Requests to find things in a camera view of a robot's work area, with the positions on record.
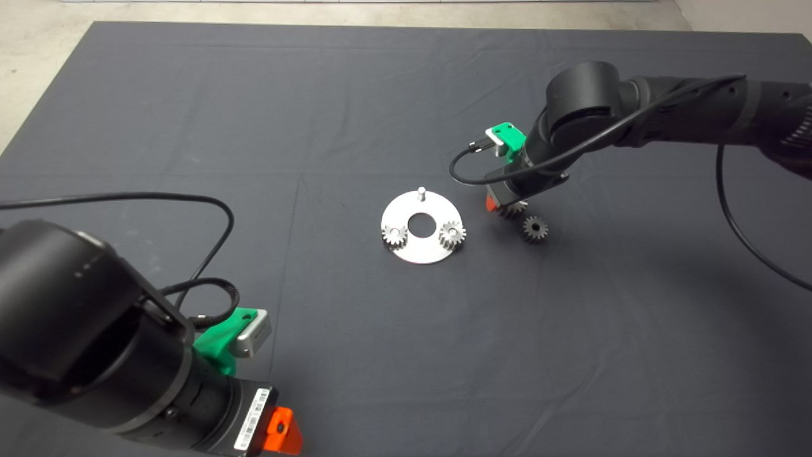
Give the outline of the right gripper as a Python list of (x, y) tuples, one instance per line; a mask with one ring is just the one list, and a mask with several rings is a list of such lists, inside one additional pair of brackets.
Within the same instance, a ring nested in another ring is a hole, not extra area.
[(569, 179), (568, 173), (556, 176), (532, 173), (519, 178), (500, 180), (494, 184), (485, 185), (485, 209), (489, 212), (499, 212), (501, 206), (510, 206), (516, 202), (529, 199), (534, 195), (551, 190), (562, 185)]

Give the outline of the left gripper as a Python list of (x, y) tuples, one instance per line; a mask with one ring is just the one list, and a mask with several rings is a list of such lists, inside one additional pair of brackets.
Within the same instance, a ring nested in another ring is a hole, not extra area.
[(234, 397), (221, 436), (221, 455), (258, 456), (263, 451), (300, 455), (301, 429), (292, 409), (275, 407), (278, 390), (265, 381), (234, 381)]

